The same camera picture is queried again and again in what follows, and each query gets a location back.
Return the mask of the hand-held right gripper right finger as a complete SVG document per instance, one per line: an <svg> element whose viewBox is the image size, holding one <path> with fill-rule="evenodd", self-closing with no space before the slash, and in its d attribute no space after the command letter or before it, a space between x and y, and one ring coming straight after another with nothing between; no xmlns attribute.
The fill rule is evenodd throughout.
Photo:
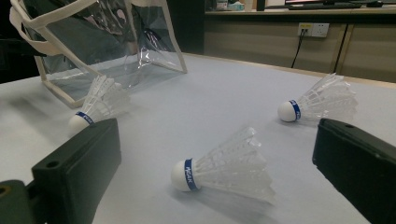
<svg viewBox="0 0 396 224"><path fill-rule="evenodd" d="M351 124L322 119L312 162L371 224L396 224L396 147Z"/></svg>

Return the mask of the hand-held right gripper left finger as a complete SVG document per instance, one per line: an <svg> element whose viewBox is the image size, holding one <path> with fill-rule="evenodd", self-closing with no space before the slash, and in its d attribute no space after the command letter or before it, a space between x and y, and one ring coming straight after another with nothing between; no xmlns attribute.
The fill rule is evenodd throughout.
<svg viewBox="0 0 396 224"><path fill-rule="evenodd" d="M92 224L121 163L118 122L86 127L32 168L35 187L48 204L47 224Z"/></svg>

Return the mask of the clear plastic bag beige trim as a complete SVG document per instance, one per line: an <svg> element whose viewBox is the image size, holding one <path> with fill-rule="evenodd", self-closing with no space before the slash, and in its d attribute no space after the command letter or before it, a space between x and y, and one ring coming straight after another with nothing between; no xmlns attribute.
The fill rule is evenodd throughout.
<svg viewBox="0 0 396 224"><path fill-rule="evenodd" d="M185 74L166 0L9 0L44 85L80 107L98 76L135 89Z"/></svg>

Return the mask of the white table cover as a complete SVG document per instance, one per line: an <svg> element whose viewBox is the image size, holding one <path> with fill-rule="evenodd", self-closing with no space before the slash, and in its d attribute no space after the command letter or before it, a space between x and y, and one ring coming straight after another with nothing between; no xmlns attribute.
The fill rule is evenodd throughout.
<svg viewBox="0 0 396 224"><path fill-rule="evenodd" d="M184 59L187 75L132 93L131 112L119 118L122 164L94 224L369 224L312 163L317 126L285 123L276 113L321 77ZM396 146L396 90L349 83L359 104L346 122ZM30 182L31 167L68 139L75 111L39 77L0 84L0 181ZM262 143L275 205L256 212L171 186L175 163L201 158L247 126Z"/></svg>

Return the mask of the beige cabinet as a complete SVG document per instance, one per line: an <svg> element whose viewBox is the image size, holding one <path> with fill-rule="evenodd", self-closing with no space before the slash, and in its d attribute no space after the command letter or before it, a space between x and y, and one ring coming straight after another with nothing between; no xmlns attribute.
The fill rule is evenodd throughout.
<svg viewBox="0 0 396 224"><path fill-rule="evenodd" d="M297 35L300 22L330 27L324 38ZM204 53L396 83L396 5L207 12Z"/></svg>

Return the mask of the black keyboard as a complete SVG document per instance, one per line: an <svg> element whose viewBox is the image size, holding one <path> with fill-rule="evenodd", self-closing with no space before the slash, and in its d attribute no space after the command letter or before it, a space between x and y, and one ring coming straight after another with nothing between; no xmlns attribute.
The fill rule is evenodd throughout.
<svg viewBox="0 0 396 224"><path fill-rule="evenodd" d="M290 5L289 10L319 10L319 9L350 9L361 8L362 4L356 3L319 3L319 4L302 4Z"/></svg>

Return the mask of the white wall socket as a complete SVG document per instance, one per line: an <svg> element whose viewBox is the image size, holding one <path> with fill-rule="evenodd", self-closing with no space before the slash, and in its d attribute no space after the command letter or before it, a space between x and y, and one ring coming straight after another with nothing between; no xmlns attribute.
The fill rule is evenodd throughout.
<svg viewBox="0 0 396 224"><path fill-rule="evenodd" d="M327 36L329 27L329 23L300 22L297 35L324 38Z"/></svg>

